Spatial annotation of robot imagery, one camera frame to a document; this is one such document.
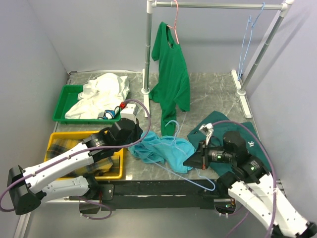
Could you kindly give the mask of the light blue t shirt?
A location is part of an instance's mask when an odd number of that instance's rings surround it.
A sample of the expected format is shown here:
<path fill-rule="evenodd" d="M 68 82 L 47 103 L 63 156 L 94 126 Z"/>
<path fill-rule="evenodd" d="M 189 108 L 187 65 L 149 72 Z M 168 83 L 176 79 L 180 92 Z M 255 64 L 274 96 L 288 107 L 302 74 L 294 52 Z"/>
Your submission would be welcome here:
<path fill-rule="evenodd" d="M 141 142 L 128 147 L 128 150 L 144 163 L 167 162 L 174 172 L 180 174 L 186 174 L 193 169 L 183 163 L 196 152 L 195 147 L 184 138 L 159 137 L 153 131 L 149 131 Z"/>

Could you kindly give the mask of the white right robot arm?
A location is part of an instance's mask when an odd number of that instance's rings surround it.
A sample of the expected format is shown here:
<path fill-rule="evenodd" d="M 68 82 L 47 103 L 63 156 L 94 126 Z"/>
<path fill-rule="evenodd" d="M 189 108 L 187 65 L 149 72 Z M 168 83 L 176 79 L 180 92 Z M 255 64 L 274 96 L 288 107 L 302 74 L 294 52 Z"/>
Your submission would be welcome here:
<path fill-rule="evenodd" d="M 223 145 L 212 146 L 213 129 L 202 127 L 205 139 L 184 165 L 206 169 L 210 163 L 225 163 L 232 168 L 217 181 L 217 193 L 239 201 L 270 232 L 272 238 L 311 238 L 317 225 L 299 214 L 278 187 L 264 163 L 247 150 L 246 141 L 237 131 L 223 136 Z"/>

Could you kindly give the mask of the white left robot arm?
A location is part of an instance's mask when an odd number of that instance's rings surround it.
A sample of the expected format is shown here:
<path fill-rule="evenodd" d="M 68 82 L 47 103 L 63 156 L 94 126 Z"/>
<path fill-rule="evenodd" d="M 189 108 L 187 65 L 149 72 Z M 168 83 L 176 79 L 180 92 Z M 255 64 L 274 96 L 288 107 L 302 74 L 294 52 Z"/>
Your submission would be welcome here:
<path fill-rule="evenodd" d="M 24 215 L 44 202 L 67 196 L 95 198 L 99 188 L 94 175 L 84 173 L 74 178 L 62 177 L 109 159 L 115 152 L 139 141 L 142 132 L 137 119 L 123 118 L 46 162 L 28 168 L 12 167 L 7 180 L 12 211 Z"/>

